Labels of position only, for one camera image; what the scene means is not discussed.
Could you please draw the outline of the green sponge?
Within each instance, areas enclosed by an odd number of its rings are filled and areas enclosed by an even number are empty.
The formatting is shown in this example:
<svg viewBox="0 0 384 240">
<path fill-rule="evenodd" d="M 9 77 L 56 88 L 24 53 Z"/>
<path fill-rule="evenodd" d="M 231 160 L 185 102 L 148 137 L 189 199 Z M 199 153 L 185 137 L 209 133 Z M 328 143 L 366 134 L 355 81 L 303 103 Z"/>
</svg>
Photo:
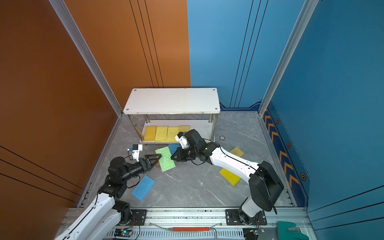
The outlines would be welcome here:
<svg viewBox="0 0 384 240">
<path fill-rule="evenodd" d="M 164 147 L 155 150 L 156 154 L 161 155 L 159 164 L 162 172 L 171 170 L 176 167 L 175 162 L 171 159 L 171 151 L 169 147 Z"/>
</svg>

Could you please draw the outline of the white two-tier shelf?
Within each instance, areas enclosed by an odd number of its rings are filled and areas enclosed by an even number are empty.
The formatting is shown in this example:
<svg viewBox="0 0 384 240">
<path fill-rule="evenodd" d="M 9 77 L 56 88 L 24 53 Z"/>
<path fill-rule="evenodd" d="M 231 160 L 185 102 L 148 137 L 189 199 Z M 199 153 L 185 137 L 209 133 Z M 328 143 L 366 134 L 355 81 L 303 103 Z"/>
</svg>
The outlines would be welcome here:
<svg viewBox="0 0 384 240">
<path fill-rule="evenodd" d="M 166 143 L 145 140 L 151 126 L 189 126 L 213 141 L 220 111 L 216 88 L 133 89 L 124 107 L 142 144 Z"/>
</svg>

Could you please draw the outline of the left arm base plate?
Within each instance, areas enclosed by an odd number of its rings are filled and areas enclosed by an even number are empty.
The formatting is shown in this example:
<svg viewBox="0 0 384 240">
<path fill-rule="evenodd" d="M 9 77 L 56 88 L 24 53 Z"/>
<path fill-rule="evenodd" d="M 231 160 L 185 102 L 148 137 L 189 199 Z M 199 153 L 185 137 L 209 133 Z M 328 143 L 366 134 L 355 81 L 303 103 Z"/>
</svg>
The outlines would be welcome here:
<svg viewBox="0 0 384 240">
<path fill-rule="evenodd" d="M 145 209 L 130 209 L 129 211 L 122 212 L 120 226 L 143 226 L 147 217 L 147 210 Z"/>
</svg>

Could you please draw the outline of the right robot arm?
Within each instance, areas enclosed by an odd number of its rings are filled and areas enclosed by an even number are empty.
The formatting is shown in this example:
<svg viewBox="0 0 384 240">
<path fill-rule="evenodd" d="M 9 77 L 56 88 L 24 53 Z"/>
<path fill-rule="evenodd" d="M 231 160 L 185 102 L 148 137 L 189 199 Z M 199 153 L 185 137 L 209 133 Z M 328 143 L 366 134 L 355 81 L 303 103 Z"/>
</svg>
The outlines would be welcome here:
<svg viewBox="0 0 384 240">
<path fill-rule="evenodd" d="M 218 143 L 203 139 L 195 129 L 178 133 L 175 140 L 180 147 L 171 156 L 173 161 L 188 162 L 198 158 L 203 163 L 226 169 L 248 183 L 251 196 L 238 209 L 241 223 L 252 224 L 262 211 L 277 212 L 275 203 L 284 185 L 270 163 L 251 162 L 231 154 Z"/>
</svg>

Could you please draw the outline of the dark yellow sponge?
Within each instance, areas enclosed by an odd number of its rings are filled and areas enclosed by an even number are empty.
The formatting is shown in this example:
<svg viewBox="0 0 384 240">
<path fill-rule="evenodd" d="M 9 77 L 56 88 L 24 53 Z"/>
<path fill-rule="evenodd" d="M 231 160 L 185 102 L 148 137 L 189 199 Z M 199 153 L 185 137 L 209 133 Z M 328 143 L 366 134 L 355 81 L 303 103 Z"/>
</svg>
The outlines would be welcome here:
<svg viewBox="0 0 384 240">
<path fill-rule="evenodd" d="M 182 133 L 186 133 L 190 130 L 190 126 L 179 126 L 179 131 Z"/>
</svg>

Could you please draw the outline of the light yellow sponge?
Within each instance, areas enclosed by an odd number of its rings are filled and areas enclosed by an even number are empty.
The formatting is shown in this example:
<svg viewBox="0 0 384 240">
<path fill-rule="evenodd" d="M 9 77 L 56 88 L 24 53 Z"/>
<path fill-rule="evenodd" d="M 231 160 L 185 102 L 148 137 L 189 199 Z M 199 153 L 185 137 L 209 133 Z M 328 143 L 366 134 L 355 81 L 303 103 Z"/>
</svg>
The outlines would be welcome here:
<svg viewBox="0 0 384 240">
<path fill-rule="evenodd" d="M 168 132 L 167 132 L 167 138 L 166 142 L 167 143 L 176 143 L 176 136 L 179 133 L 179 127 L 168 127 Z"/>
<path fill-rule="evenodd" d="M 155 142 L 166 142 L 168 135 L 168 126 L 157 126 Z"/>
</svg>

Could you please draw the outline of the thick yellow sponge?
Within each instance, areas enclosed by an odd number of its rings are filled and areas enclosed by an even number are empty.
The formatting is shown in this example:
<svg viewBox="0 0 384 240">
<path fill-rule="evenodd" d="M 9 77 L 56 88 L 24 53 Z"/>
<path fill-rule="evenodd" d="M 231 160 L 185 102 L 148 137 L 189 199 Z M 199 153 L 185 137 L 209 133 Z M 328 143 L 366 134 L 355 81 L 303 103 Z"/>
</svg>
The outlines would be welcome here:
<svg viewBox="0 0 384 240">
<path fill-rule="evenodd" d="M 147 126 L 145 129 L 144 141 L 154 142 L 156 138 L 156 131 L 157 131 L 156 126 Z"/>
</svg>

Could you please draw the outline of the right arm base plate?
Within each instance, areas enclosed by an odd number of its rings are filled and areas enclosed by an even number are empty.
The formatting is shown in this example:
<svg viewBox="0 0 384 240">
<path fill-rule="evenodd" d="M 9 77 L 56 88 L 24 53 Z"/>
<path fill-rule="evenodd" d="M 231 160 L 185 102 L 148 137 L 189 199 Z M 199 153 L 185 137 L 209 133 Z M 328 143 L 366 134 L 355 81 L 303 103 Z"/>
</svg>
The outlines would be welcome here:
<svg viewBox="0 0 384 240">
<path fill-rule="evenodd" d="M 227 209 L 226 213 L 226 223 L 228 226 L 266 226 L 267 218 L 264 211 L 258 212 L 254 217 L 249 217 L 240 210 Z"/>
</svg>

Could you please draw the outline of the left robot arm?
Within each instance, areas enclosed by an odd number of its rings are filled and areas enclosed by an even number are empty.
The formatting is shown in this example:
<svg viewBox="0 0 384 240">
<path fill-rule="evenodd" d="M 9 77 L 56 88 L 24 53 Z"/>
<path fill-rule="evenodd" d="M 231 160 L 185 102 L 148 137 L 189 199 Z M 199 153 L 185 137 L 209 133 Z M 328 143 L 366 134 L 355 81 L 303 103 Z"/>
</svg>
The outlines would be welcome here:
<svg viewBox="0 0 384 240">
<path fill-rule="evenodd" d="M 121 201 L 128 188 L 127 181 L 150 171 L 161 157 L 161 154 L 145 155 L 134 164 L 126 162 L 124 157 L 112 159 L 109 174 L 94 200 L 56 239 L 101 240 L 120 221 L 130 221 L 130 204 Z"/>
</svg>

